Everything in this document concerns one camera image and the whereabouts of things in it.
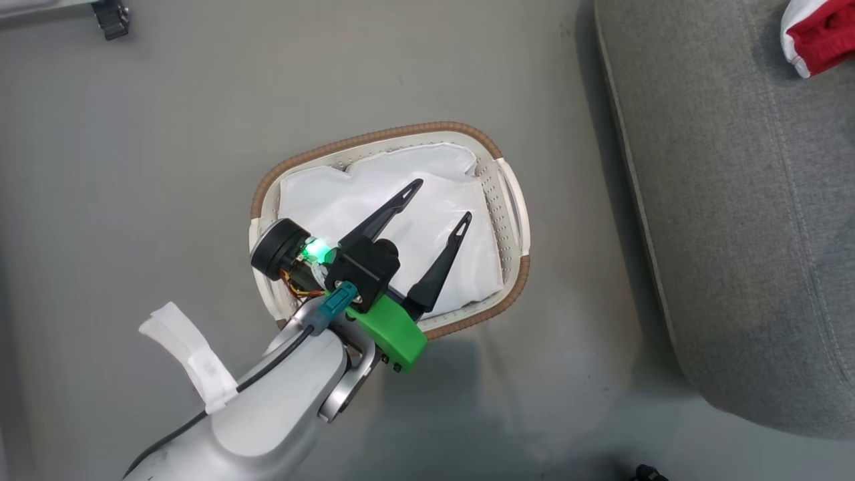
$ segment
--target gray floor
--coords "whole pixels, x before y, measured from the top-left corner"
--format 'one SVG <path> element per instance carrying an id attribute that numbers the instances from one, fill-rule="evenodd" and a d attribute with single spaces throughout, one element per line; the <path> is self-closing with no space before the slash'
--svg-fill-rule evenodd
<path id="1" fill-rule="evenodd" d="M 646 282 L 588 2 L 128 0 L 0 23 L 0 425 L 12 479 L 118 479 L 198 408 L 137 333 L 174 300 L 233 372 L 275 329 L 251 280 L 281 159 L 436 120 L 490 135 L 532 214 L 499 318 L 371 378 L 295 477 L 844 478 L 852 445 L 720 413 L 678 374 Z"/>

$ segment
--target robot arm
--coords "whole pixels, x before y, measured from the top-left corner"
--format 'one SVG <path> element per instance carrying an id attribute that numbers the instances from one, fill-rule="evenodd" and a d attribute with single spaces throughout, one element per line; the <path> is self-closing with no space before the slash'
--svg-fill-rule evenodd
<path id="1" fill-rule="evenodd" d="M 318 419 L 332 423 L 379 361 L 411 369 L 427 345 L 416 322 L 433 309 L 472 219 L 463 216 L 406 296 L 396 292 L 388 284 L 400 266 L 398 249 L 377 237 L 421 185 L 409 184 L 329 252 L 290 219 L 271 226 L 252 266 L 300 292 L 324 294 L 300 306 L 262 362 L 239 379 L 237 396 L 144 451 L 125 479 L 281 481 L 317 442 Z M 318 270 L 325 278 L 316 278 Z"/>

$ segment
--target red cloth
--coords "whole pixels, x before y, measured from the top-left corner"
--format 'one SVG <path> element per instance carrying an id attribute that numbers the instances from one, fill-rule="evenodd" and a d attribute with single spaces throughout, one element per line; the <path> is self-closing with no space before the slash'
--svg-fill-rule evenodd
<path id="1" fill-rule="evenodd" d="M 828 0 L 787 30 L 812 74 L 855 57 L 855 0 Z"/>

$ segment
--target basket handle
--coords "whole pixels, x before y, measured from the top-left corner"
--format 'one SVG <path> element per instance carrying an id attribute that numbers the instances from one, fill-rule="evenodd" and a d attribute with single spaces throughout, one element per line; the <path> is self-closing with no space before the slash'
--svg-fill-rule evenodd
<path id="1" fill-rule="evenodd" d="M 514 170 L 505 162 L 504 157 L 496 159 L 499 166 L 499 172 L 502 173 L 505 184 L 510 189 L 510 200 L 513 203 L 513 210 L 516 212 L 516 228 L 520 233 L 520 250 L 523 256 L 528 256 L 528 249 L 531 247 L 531 227 L 528 225 L 528 210 L 526 209 L 526 200 L 522 197 L 522 189 L 520 183 L 516 180 Z"/>

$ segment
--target cable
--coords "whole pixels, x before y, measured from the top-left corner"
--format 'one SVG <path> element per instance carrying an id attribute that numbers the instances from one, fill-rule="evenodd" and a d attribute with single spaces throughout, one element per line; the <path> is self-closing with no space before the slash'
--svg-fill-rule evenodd
<path id="1" fill-rule="evenodd" d="M 245 391 L 252 384 L 255 384 L 256 381 L 258 381 L 259 379 L 264 377 L 264 375 L 266 375 L 268 372 L 271 372 L 273 370 L 273 368 L 275 368 L 282 361 L 284 361 L 285 358 L 287 358 L 289 355 L 291 355 L 291 353 L 293 353 L 295 350 L 297 350 L 297 348 L 300 347 L 300 344 L 303 344 L 303 341 L 305 341 L 309 337 L 309 335 L 311 335 L 312 331 L 314 331 L 314 330 L 315 330 L 315 326 L 313 326 L 313 325 L 310 325 L 309 327 L 304 329 L 303 332 L 300 333 L 300 335 L 297 337 L 297 339 L 294 342 L 292 342 L 288 347 L 285 348 L 285 350 L 283 350 L 281 353 L 279 353 L 279 355 L 276 356 L 272 361 L 267 363 L 267 365 L 265 365 L 259 372 L 256 372 L 255 374 L 252 375 L 252 377 L 250 377 L 246 381 L 243 381 L 237 387 L 236 390 L 238 392 Z M 195 426 L 199 421 L 201 421 L 202 419 L 205 419 L 207 417 L 208 417 L 208 413 L 203 410 L 201 413 L 194 416 L 193 419 L 187 421 L 183 426 L 181 426 L 180 428 L 178 428 L 175 431 L 172 431 L 171 433 L 167 434 L 160 441 L 155 442 L 154 444 L 149 446 L 145 451 L 142 452 L 142 454 L 137 456 L 137 459 L 133 460 L 133 463 L 131 463 L 131 466 L 127 468 L 125 475 L 122 476 L 121 478 L 122 479 L 127 478 L 127 475 L 130 474 L 131 471 L 133 471 L 134 469 L 137 469 L 137 466 L 139 466 L 139 463 L 143 462 L 145 460 L 145 458 L 149 457 L 152 453 L 154 453 L 158 449 L 162 448 L 167 443 L 172 442 L 176 437 L 181 436 L 182 434 L 187 432 L 187 430 L 189 430 L 190 428 Z"/>
<path id="2" fill-rule="evenodd" d="M 282 351 L 278 356 L 276 356 L 272 361 L 270 361 L 267 365 L 265 365 L 259 372 L 253 374 L 249 379 L 243 381 L 239 386 L 237 391 L 243 392 L 246 388 L 249 388 L 252 384 L 255 384 L 257 380 L 264 377 L 265 374 L 271 372 L 273 368 L 279 365 L 280 362 L 284 361 L 286 357 L 288 357 L 291 353 L 294 352 L 300 344 L 303 344 L 303 341 L 306 340 L 307 337 L 315 330 L 315 326 L 310 325 L 300 333 L 300 336 L 297 337 L 297 340 L 292 342 L 290 346 L 286 347 L 284 351 Z"/>
<path id="3" fill-rule="evenodd" d="M 297 290 L 296 288 L 294 288 L 294 286 L 291 285 L 291 276 L 289 276 L 287 272 L 280 269 L 279 274 L 280 274 L 280 276 L 282 276 L 282 280 L 285 281 L 285 286 L 288 288 L 289 291 L 291 291 L 291 294 L 293 294 L 294 297 L 319 297 L 319 296 L 326 294 L 322 290 L 319 290 L 319 291 Z"/>

